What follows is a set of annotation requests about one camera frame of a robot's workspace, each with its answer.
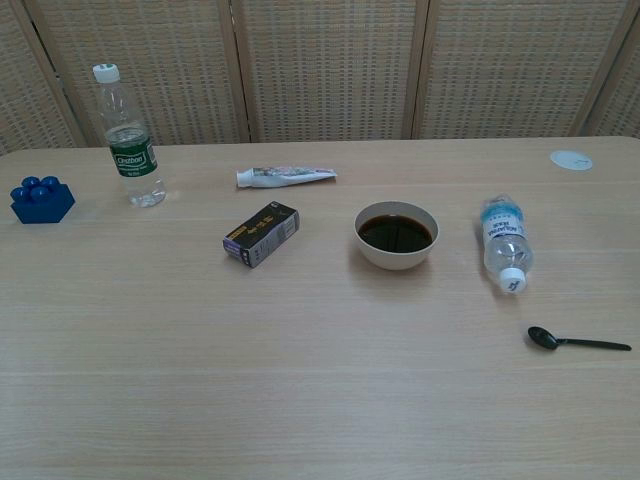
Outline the black plastic spoon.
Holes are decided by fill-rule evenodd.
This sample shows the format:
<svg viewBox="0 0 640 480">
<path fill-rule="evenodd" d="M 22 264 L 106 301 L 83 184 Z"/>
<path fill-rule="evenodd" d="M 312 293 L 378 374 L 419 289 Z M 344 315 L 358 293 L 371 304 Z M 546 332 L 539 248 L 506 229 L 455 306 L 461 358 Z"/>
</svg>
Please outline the black plastic spoon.
<svg viewBox="0 0 640 480">
<path fill-rule="evenodd" d="M 615 342 L 572 339 L 572 338 L 558 338 L 548 330 L 539 326 L 529 327 L 527 333 L 530 339 L 535 344 L 548 350 L 556 350 L 561 345 L 586 346 L 586 347 L 594 347 L 594 348 L 616 350 L 616 351 L 632 350 L 632 347 L 630 345 L 615 343 Z"/>
</svg>

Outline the black and purple carton box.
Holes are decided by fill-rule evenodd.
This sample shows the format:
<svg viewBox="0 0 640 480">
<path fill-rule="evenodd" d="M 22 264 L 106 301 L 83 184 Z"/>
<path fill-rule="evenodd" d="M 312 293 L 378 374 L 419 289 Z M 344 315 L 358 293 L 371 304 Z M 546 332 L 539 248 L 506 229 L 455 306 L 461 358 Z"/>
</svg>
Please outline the black and purple carton box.
<svg viewBox="0 0 640 480">
<path fill-rule="evenodd" d="M 255 268 L 299 230 L 299 212 L 270 202 L 223 238 L 228 255 Z"/>
</svg>

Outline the white toothpaste tube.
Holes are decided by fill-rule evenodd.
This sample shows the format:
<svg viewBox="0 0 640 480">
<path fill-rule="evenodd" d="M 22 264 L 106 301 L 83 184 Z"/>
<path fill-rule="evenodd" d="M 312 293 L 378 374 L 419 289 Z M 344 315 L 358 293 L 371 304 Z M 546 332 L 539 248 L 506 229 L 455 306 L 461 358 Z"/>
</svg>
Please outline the white toothpaste tube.
<svg viewBox="0 0 640 480">
<path fill-rule="evenodd" d="M 337 177 L 332 169 L 310 167 L 260 167 L 236 173 L 238 188 L 282 188 Z"/>
</svg>

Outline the woven bamboo folding screen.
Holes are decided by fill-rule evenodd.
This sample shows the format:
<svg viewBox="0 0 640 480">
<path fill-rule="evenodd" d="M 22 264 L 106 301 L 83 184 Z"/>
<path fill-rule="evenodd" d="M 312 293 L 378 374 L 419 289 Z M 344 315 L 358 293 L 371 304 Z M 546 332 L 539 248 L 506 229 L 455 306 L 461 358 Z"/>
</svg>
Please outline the woven bamboo folding screen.
<svg viewBox="0 0 640 480">
<path fill-rule="evenodd" d="M 640 139 L 640 0 L 0 0 L 0 155 L 101 145 L 107 62 L 159 145 Z"/>
</svg>

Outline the blue label water bottle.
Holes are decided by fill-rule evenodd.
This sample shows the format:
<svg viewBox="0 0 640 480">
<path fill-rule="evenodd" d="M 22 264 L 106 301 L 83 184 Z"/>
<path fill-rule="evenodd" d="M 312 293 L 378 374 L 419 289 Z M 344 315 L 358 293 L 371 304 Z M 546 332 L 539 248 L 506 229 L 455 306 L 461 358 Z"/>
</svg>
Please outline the blue label water bottle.
<svg viewBox="0 0 640 480">
<path fill-rule="evenodd" d="M 485 203 L 480 220 L 489 276 L 506 294 L 523 291 L 534 256 L 521 208 L 508 195 L 498 195 Z"/>
</svg>

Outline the green label water bottle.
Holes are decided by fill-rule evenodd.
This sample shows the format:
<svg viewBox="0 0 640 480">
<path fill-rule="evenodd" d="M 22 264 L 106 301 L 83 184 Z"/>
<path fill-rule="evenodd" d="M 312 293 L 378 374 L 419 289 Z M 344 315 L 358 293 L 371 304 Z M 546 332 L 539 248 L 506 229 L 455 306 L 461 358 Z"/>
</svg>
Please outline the green label water bottle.
<svg viewBox="0 0 640 480">
<path fill-rule="evenodd" d="M 131 90 L 114 63 L 92 67 L 98 84 L 97 106 L 104 138 L 132 205 L 152 207 L 166 196 L 153 142 Z"/>
</svg>

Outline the white round table grommet cap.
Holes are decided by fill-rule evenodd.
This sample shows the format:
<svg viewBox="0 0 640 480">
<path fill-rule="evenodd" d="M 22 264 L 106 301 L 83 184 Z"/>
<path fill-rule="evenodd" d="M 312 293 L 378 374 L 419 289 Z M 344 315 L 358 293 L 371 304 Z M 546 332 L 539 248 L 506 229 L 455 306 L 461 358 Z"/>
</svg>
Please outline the white round table grommet cap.
<svg viewBox="0 0 640 480">
<path fill-rule="evenodd" d="M 591 157 L 579 151 L 556 150 L 549 157 L 556 166 L 566 170 L 588 171 L 593 167 Z"/>
</svg>

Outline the blue studded building block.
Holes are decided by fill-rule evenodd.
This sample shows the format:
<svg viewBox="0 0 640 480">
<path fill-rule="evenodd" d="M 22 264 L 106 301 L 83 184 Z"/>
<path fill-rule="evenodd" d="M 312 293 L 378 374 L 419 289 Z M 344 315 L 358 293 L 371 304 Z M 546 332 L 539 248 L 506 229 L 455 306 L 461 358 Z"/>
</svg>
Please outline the blue studded building block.
<svg viewBox="0 0 640 480">
<path fill-rule="evenodd" d="M 11 209 L 23 224 L 59 223 L 75 199 L 67 184 L 55 176 L 29 176 L 10 192 Z"/>
</svg>

